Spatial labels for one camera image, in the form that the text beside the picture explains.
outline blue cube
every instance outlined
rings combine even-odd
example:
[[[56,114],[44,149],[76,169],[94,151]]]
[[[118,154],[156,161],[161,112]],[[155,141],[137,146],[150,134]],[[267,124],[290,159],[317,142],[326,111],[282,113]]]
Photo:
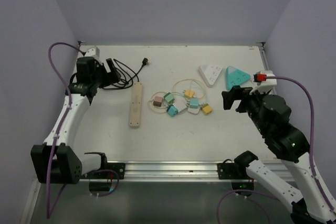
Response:
[[[197,109],[198,108],[198,99],[197,98],[191,98],[189,107],[193,108],[193,109]]]
[[[169,107],[167,108],[167,112],[171,116],[176,116],[178,113],[178,109],[174,105],[169,105]]]

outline cable clip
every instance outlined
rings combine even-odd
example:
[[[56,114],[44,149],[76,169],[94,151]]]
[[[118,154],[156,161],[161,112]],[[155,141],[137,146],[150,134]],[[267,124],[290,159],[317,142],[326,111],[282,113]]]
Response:
[[[257,73],[254,75],[254,81],[255,82],[262,82],[262,81],[266,81],[266,74],[263,73]]]

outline triangle toy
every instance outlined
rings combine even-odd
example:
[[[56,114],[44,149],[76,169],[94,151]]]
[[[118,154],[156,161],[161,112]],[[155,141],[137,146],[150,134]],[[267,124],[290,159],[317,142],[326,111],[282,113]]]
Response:
[[[235,67],[228,66],[226,68],[226,89],[231,90],[235,85],[241,85],[251,79],[248,73],[245,73]]]

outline colorful cube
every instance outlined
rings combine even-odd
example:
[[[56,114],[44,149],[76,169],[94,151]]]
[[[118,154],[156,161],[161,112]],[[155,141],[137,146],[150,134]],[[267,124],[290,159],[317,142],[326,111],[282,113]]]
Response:
[[[167,93],[163,99],[166,101],[168,104],[172,104],[175,101],[174,96],[171,93]]]
[[[156,107],[161,107],[163,103],[163,97],[155,97],[153,101],[153,105]]]
[[[197,109],[198,108],[198,99],[197,98],[191,98],[190,103],[189,103],[189,107],[193,108],[193,109]]]
[[[176,116],[178,114],[178,109],[173,105],[169,105],[167,112],[170,116]]]
[[[184,91],[184,97],[187,97],[188,99],[191,99],[195,94],[195,91],[192,91],[190,89],[187,89]]]
[[[202,111],[205,115],[208,115],[212,112],[212,108],[209,104],[205,103],[203,106],[202,106]]]

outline white triangular device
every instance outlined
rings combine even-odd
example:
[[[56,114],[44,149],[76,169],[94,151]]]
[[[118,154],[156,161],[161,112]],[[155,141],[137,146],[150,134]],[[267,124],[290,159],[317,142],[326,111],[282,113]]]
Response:
[[[223,66],[221,65],[200,65],[198,68],[198,71],[200,75],[202,76],[205,84],[211,88],[214,84],[215,81],[217,80],[219,74],[221,73],[223,69]]]

